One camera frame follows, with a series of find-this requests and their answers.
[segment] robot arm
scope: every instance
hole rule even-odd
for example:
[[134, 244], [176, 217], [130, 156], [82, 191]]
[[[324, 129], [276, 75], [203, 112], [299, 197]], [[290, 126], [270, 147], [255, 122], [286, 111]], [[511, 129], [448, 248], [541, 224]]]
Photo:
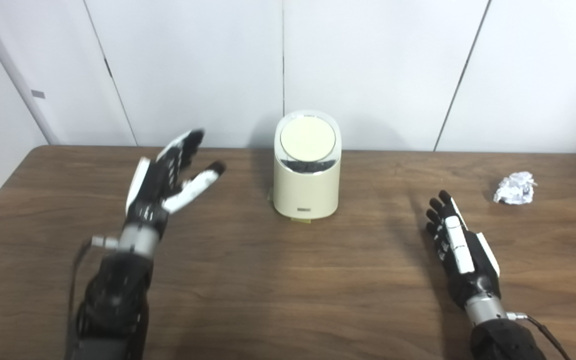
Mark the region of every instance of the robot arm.
[[192, 202], [226, 170], [221, 162], [213, 162], [178, 184], [203, 137], [203, 130], [191, 130], [174, 139], [155, 160], [139, 161], [128, 190], [121, 237], [95, 236], [89, 244], [115, 251], [103, 258], [75, 319], [69, 321], [67, 360], [141, 360], [149, 317], [146, 292], [154, 251], [169, 215]]
[[[506, 312], [501, 304], [499, 264], [482, 233], [468, 229], [457, 204], [446, 191], [432, 198], [426, 230], [448, 276], [450, 298], [466, 311], [473, 330], [470, 351], [476, 360], [546, 360], [527, 328], [516, 320], [534, 322], [553, 342], [544, 326], [526, 314]], [[556, 340], [553, 344], [569, 357]]]

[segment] container lid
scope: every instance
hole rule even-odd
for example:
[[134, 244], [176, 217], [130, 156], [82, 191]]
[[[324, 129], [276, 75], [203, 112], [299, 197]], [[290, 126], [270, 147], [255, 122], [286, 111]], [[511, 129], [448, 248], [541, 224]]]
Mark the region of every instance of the container lid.
[[335, 142], [332, 126], [315, 116], [294, 118], [281, 131], [281, 147], [301, 162], [316, 162], [327, 157]]

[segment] wood grain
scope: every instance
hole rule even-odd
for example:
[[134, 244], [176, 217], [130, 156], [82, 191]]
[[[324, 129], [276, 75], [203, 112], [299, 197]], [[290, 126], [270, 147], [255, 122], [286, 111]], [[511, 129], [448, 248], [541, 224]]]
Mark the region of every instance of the wood grain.
[[[2, 187], [0, 360], [62, 357], [73, 255], [121, 230], [138, 158], [156, 153], [42, 146]], [[339, 209], [311, 224], [267, 201], [270, 151], [203, 149], [189, 175], [215, 159], [226, 174], [157, 249], [147, 360], [470, 359], [471, 328], [421, 230], [441, 189], [486, 234], [506, 310], [545, 323], [576, 360], [576, 155], [347, 151]], [[497, 183], [524, 170], [535, 202], [493, 203]], [[102, 253], [82, 265], [80, 293]]]

